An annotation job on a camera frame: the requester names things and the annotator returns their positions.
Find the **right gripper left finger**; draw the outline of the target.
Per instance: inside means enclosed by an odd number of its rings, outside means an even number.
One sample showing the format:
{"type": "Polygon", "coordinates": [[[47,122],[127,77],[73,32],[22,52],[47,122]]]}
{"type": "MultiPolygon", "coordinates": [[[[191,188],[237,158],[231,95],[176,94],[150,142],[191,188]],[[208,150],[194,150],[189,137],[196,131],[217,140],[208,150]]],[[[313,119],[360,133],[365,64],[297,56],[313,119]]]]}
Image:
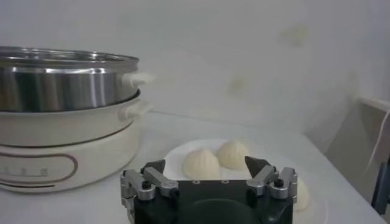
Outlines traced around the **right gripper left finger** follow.
{"type": "Polygon", "coordinates": [[[124,170],[120,177],[122,199],[137,197],[141,201],[149,201],[156,197],[156,191],[163,197],[178,199],[179,182],[163,175],[165,164],[166,161],[161,159],[146,163],[139,172],[133,169],[124,170]]]}

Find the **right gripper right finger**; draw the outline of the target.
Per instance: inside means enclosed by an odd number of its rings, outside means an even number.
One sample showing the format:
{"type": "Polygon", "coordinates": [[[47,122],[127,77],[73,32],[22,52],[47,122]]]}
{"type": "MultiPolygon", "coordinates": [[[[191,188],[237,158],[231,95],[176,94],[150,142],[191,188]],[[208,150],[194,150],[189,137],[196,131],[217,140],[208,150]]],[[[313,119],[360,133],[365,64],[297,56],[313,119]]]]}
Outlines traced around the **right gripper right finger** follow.
{"type": "Polygon", "coordinates": [[[249,189],[260,197],[266,192],[277,200],[292,198],[297,200],[298,175],[290,167],[284,167],[281,172],[265,159],[245,156],[246,166],[251,174],[251,179],[246,181],[249,189]]]}

